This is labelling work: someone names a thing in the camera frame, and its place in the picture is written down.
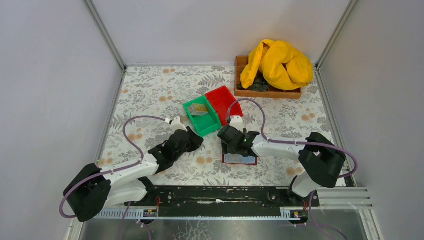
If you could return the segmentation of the green plastic bin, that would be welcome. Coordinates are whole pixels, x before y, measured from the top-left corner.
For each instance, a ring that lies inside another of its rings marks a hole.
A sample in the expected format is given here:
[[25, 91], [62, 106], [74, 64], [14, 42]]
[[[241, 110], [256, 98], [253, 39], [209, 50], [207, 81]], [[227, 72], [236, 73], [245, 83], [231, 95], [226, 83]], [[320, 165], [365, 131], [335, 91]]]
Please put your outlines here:
[[[192, 104], [201, 104], [204, 105], [208, 113], [203, 116], [194, 116], [189, 111], [189, 106]], [[191, 121], [196, 133], [200, 137], [204, 137], [208, 134], [211, 134], [222, 127], [221, 121], [217, 112], [214, 110], [208, 99], [205, 95], [195, 98], [194, 100], [184, 103], [183, 108], [188, 116], [188, 119]]]

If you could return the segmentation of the gold credit card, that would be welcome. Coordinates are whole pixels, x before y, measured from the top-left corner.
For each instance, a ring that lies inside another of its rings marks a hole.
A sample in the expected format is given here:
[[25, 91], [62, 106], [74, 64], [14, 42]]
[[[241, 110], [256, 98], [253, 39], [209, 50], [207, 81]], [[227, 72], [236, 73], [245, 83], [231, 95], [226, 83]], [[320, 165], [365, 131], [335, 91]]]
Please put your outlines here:
[[204, 104], [199, 104], [199, 103], [192, 103], [189, 106], [189, 109], [192, 112], [208, 112], [208, 108], [204, 105]]

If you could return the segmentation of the red plastic bin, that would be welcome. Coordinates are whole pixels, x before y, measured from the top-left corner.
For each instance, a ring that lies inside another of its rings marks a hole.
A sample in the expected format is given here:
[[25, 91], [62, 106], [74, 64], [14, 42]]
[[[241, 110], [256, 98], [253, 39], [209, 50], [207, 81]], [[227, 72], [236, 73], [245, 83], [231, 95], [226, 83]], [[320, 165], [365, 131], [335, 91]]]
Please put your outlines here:
[[222, 126], [227, 124], [227, 112], [231, 104], [236, 101], [235, 96], [227, 86], [221, 86], [205, 94], [207, 100], [218, 114]]

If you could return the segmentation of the red leather card holder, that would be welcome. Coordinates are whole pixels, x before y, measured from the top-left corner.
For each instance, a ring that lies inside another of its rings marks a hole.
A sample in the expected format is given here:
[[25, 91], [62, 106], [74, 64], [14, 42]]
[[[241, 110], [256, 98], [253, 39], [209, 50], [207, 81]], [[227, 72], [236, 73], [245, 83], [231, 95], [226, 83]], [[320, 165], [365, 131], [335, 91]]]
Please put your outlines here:
[[223, 164], [256, 166], [258, 163], [258, 160], [256, 157], [253, 157], [253, 156], [244, 157], [239, 154], [229, 153], [228, 147], [224, 142], [221, 143], [221, 148], [222, 148], [222, 163]]

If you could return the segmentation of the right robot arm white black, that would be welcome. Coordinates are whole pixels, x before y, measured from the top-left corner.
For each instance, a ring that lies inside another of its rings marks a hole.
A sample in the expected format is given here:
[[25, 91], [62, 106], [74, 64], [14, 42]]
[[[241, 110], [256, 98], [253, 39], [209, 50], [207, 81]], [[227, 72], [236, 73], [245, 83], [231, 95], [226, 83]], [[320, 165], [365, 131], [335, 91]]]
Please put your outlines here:
[[217, 134], [226, 144], [230, 154], [243, 157], [275, 157], [298, 161], [304, 172], [296, 176], [289, 187], [293, 194], [306, 198], [318, 188], [332, 189], [336, 186], [346, 155], [322, 134], [312, 132], [301, 141], [271, 140], [256, 131], [239, 131], [224, 126]]

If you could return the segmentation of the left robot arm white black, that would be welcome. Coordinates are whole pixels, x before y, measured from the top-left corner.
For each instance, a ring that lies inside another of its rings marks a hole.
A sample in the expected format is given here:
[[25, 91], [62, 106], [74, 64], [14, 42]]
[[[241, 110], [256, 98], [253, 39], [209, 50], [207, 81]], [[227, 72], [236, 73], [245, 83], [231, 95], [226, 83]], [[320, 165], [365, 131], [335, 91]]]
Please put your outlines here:
[[139, 202], [148, 194], [142, 178], [171, 168], [185, 153], [198, 150], [204, 142], [190, 128], [176, 130], [168, 140], [150, 149], [141, 160], [124, 162], [111, 168], [86, 165], [63, 191], [63, 202], [73, 218], [86, 222], [104, 207]]

